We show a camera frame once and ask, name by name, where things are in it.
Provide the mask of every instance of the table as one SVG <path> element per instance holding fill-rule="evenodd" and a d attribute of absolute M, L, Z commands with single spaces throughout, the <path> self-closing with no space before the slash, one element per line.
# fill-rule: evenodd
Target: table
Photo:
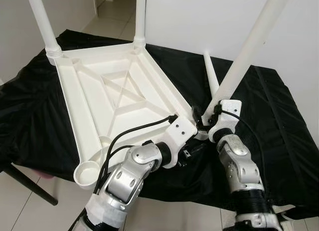
<path fill-rule="evenodd" d="M 63 50 L 128 43 L 70 30 L 57 40 Z M 211 100 L 203 56 L 154 45 L 146 48 L 187 102 L 203 112 Z M 212 62 L 220 83 L 232 62 L 213 57 Z M 295 205 L 290 210 L 293 219 L 317 216 L 319 151 L 277 72 L 251 66 L 232 98 L 243 102 L 241 117 L 261 139 L 268 200 Z M 44 51 L 0 88 L 0 123 L 0 170 L 15 163 L 73 180 L 79 163 L 76 144 L 56 69 Z M 261 168 L 254 136 L 240 122 L 236 134 Z M 186 167 L 151 173 L 141 196 L 232 210 L 216 148 L 205 144 Z"/>

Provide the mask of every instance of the black wire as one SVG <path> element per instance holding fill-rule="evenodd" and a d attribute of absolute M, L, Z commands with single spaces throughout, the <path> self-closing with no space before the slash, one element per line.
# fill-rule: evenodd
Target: black wire
<path fill-rule="evenodd" d="M 120 150 L 125 149 L 125 148 L 131 148 L 131 147 L 133 147 L 133 146 L 134 146 L 134 145 L 125 145 L 125 146 L 122 146 L 122 147 L 117 148 L 115 151 L 113 151 L 113 152 L 110 154 L 110 159 L 111 159 L 117 152 L 119 152 Z"/>
<path fill-rule="evenodd" d="M 119 147 L 118 149 L 116 149 L 115 151 L 113 151 L 111 154 L 110 154 L 110 157 L 109 157 L 109 160 L 119 151 L 121 151 L 122 149 L 125 149 L 125 148 L 131 148 L 133 147 L 133 145 L 124 145 L 122 147 Z M 101 180 L 100 180 L 100 184 L 104 184 L 106 182 L 106 180 L 108 179 L 108 175 L 104 175 Z"/>
<path fill-rule="evenodd" d="M 153 125 L 158 125 L 160 123 L 163 123 L 169 119 L 171 119 L 172 116 L 168 116 L 162 120 L 159 120 L 159 121 L 156 121 L 156 122 L 153 122 L 153 123 L 149 123 L 149 124 L 146 124 L 146 125 L 141 125 L 141 126 L 138 126 L 138 127 L 135 127 L 135 128 L 132 128 L 132 129 L 129 129 L 129 130 L 126 130 L 124 132 L 122 132 L 121 134 L 119 134 L 118 136 L 116 136 L 113 141 L 111 142 L 110 146 L 109 146 L 109 149 L 108 149 L 108 152 L 106 154 L 106 159 L 105 159 L 105 162 L 103 163 L 102 165 L 102 168 L 101 168 L 101 171 L 100 171 L 100 174 L 99 174 L 99 177 L 97 179 L 97 182 L 96 182 L 96 186 L 94 188 L 94 191 L 93 193 L 96 194 L 98 189 L 100 188 L 100 185 L 101 185 L 101 180 L 102 180 L 102 177 L 105 178 L 107 177 L 107 169 L 108 169 L 108 166 L 109 166 L 109 161 L 110 161 L 110 154 L 111 154 L 111 150 L 115 144 L 115 142 L 120 139 L 123 135 L 126 135 L 130 132 L 133 132 L 133 131 L 137 131 L 137 130 L 140 130 L 140 129 L 144 129 L 144 128 L 147 128 L 147 127 L 150 127 L 150 126 L 153 126 Z"/>
<path fill-rule="evenodd" d="M 242 118 L 240 118 L 238 115 L 236 114 L 233 114 L 231 112 L 228 112 L 228 111 L 225 111 L 225 110 L 221 110 L 222 113 L 225 113 L 227 115 L 231 115 L 235 118 L 237 118 L 240 122 L 242 122 L 249 130 L 250 132 L 255 136 L 256 140 L 257 140 L 257 143 L 258 143 L 258 146 L 259 146 L 259 151 L 260 151 L 260 158 L 261 158 L 261 166 L 262 166 L 262 181 L 263 181 L 263 184 L 264 184 L 264 189 L 265 189 L 265 193 L 267 193 L 267 182 L 266 182 L 266 168 L 265 168 L 265 157 L 264 157 L 264 151 L 262 149 L 262 146 L 261 146 L 261 142 L 260 142 L 260 139 L 258 137 L 258 135 L 256 134 L 256 132 L 251 128 L 251 126 L 245 121 L 243 120 Z"/>

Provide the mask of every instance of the chair leg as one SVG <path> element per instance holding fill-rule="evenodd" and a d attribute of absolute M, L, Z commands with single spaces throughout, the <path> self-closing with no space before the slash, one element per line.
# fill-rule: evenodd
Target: chair leg
<path fill-rule="evenodd" d="M 28 189 L 30 189 L 32 192 L 39 195 L 44 200 L 48 201 L 52 205 L 57 205 L 58 200 L 55 199 L 53 196 L 48 194 L 45 190 L 43 190 L 40 186 L 38 186 L 35 182 L 33 182 L 31 179 L 29 179 L 25 174 L 23 174 L 20 170 L 18 170 L 15 166 L 12 164 L 6 166 L 3 170 L 5 173 L 10 175 L 12 178 L 26 186 Z"/>

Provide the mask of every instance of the white floor tile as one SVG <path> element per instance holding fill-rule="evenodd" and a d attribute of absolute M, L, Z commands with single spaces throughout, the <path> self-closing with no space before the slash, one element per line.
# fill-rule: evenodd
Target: white floor tile
<path fill-rule="evenodd" d="M 132 40 L 134 39 L 135 35 L 135 23 L 127 23 L 122 34 L 120 35 L 119 39 L 123 40 Z"/>
<path fill-rule="evenodd" d="M 184 231 L 183 203 L 138 198 L 130 210 L 125 231 Z"/>
<path fill-rule="evenodd" d="M 39 176 L 31 169 L 15 166 L 34 182 Z M 10 231 L 18 218 L 31 191 L 4 172 L 0 173 L 0 226 L 2 231 Z"/>
<path fill-rule="evenodd" d="M 184 203 L 185 217 L 183 231 L 222 231 L 220 208 Z"/>
<path fill-rule="evenodd" d="M 223 229 L 227 228 L 227 227 L 234 226 L 235 216 L 236 216 L 235 212 L 220 209 L 220 214 L 221 214 L 221 223 L 222 223 Z"/>
<path fill-rule="evenodd" d="M 84 33 L 119 38 L 126 22 L 111 18 L 95 18 L 84 29 Z"/>
<path fill-rule="evenodd" d="M 294 231 L 293 223 L 291 221 L 282 222 L 281 226 L 283 227 L 284 231 Z"/>
<path fill-rule="evenodd" d="M 32 193 L 13 231 L 65 231 L 71 226 L 89 200 L 92 191 L 59 178 L 40 179 L 38 184 L 59 201 L 52 206 Z"/>
<path fill-rule="evenodd" d="M 133 11 L 133 14 L 131 15 L 131 18 L 129 19 L 130 23 L 135 23 L 136 20 L 136 9 Z"/>
<path fill-rule="evenodd" d="M 105 1 L 98 8 L 98 16 L 128 22 L 135 7 L 136 0 Z"/>
<path fill-rule="evenodd" d="M 319 217 L 305 219 L 308 231 L 318 231 L 319 230 Z"/>
<path fill-rule="evenodd" d="M 308 231 L 305 220 L 292 221 L 292 226 L 294 228 L 294 231 Z"/>

